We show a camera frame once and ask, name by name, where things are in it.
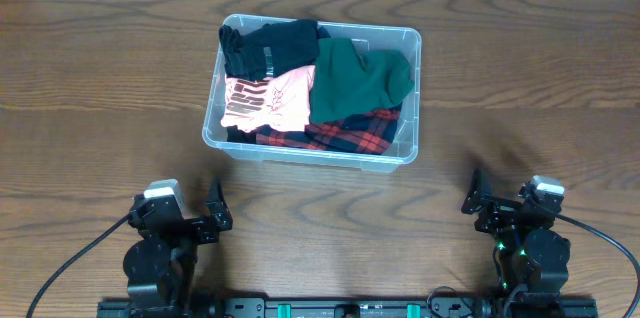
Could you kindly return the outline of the red navy plaid shirt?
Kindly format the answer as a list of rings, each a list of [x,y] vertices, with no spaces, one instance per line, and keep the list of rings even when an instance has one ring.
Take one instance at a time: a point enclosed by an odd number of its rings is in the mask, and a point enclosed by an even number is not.
[[[281,132],[269,126],[256,131],[256,143],[277,147],[382,155],[394,141],[401,106],[309,124],[303,132]]]

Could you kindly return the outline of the pink printed t-shirt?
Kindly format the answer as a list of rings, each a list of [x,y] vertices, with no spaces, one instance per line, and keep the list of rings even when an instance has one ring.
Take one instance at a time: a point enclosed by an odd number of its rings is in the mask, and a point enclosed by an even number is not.
[[[223,127],[249,133],[261,126],[282,132],[302,132],[310,123],[310,90],[314,65],[263,81],[225,77]]]

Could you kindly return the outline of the dark green garment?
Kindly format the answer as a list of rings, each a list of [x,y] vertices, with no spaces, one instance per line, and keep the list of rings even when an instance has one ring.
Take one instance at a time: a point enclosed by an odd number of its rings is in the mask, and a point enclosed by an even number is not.
[[[319,41],[310,121],[326,123],[400,105],[414,89],[411,66],[396,50],[359,53],[348,38]]]

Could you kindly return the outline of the black garment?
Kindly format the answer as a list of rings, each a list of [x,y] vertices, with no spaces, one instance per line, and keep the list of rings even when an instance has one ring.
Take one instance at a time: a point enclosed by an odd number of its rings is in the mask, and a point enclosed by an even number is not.
[[[223,25],[218,33],[226,74],[253,82],[312,65],[320,54],[319,40],[330,38],[325,28],[307,19],[267,23],[245,35]]]
[[[227,127],[227,141],[231,143],[255,144],[257,141],[257,130],[245,132],[236,126]]]

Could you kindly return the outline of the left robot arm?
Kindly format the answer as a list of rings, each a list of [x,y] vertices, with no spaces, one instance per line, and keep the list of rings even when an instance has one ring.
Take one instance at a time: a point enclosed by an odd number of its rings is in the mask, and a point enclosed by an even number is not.
[[[206,214],[185,218],[183,206],[184,194],[175,179],[155,181],[133,198],[128,224],[142,240],[127,251],[123,270],[137,309],[184,312],[198,247],[218,242],[219,234],[233,226],[219,181],[209,188]]]

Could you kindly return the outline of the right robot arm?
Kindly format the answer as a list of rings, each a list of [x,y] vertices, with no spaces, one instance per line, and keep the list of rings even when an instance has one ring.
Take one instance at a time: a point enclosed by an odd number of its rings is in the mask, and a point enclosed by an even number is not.
[[[475,229],[496,241],[494,257],[504,290],[523,285],[528,293],[557,294],[567,282],[570,242],[552,230],[564,192],[556,179],[535,175],[516,200],[500,198],[488,176],[474,171],[461,212],[475,215]]]

